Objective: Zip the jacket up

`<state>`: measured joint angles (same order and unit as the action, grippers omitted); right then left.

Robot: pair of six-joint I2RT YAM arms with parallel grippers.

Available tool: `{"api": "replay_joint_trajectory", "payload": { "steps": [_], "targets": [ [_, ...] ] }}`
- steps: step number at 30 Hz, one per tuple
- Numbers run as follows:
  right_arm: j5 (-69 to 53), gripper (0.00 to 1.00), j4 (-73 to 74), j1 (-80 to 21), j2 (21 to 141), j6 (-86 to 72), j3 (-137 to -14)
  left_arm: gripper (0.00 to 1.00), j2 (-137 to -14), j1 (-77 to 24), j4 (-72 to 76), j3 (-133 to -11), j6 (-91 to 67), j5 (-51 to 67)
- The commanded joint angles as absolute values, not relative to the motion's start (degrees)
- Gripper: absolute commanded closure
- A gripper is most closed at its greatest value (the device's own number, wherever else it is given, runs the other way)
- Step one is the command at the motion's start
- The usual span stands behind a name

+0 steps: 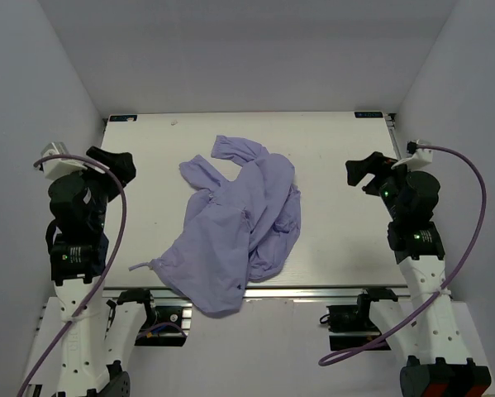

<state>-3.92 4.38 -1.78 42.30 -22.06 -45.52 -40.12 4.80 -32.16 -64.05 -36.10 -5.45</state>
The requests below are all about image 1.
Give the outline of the lilac zip-up jacket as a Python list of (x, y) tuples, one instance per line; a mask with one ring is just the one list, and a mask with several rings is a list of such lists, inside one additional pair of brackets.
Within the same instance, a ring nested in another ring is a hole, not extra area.
[(250, 282), (282, 270), (300, 236), (301, 193), (292, 162), (258, 142), (219, 135), (211, 156), (239, 174), (228, 180), (200, 155), (180, 163), (195, 190), (183, 230), (145, 267), (207, 316), (223, 317), (240, 310)]

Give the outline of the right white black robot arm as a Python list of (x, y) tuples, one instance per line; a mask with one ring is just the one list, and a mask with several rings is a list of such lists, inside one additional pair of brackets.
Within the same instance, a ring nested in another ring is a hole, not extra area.
[(389, 289), (368, 289), (355, 310), (357, 323), (378, 330), (401, 363), (404, 396), (482, 396), (492, 383), (486, 366), (475, 363), (456, 322), (450, 291), (445, 287), (445, 249), (432, 222), (440, 183), (423, 171), (430, 151), (418, 149), (403, 160), (374, 152), (345, 163), (347, 183), (378, 196), (392, 221), (388, 244), (407, 282), (416, 316), (404, 316)]

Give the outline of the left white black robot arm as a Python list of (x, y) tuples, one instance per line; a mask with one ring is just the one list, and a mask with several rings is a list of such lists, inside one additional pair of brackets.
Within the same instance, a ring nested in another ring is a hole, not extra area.
[(62, 327), (18, 394), (24, 395), (49, 354), (60, 347), (56, 395), (99, 396), (113, 382), (104, 351), (102, 290), (126, 228), (124, 188), (136, 177), (136, 166), (129, 152), (92, 146), (78, 156), (59, 142), (47, 146), (34, 166), (51, 182), (53, 219), (45, 243)]

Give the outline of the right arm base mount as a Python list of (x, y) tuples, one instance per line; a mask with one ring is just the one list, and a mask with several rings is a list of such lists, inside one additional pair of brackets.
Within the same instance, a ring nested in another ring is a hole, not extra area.
[(385, 287), (371, 287), (358, 295), (355, 304), (327, 306), (327, 313), (319, 318), (319, 324), (329, 332), (332, 352), (361, 347), (381, 335), (369, 318), (372, 302), (391, 300), (398, 302), (397, 295)]

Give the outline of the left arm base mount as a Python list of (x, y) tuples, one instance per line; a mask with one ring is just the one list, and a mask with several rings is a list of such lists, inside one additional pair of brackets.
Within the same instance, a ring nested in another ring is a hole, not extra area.
[(136, 339), (137, 347), (182, 347), (188, 335), (188, 326), (183, 321), (187, 307), (179, 304), (157, 304), (149, 289), (127, 289), (118, 296), (107, 298), (108, 328), (121, 306), (125, 303), (138, 303), (145, 308), (145, 321), (139, 332), (145, 335)]

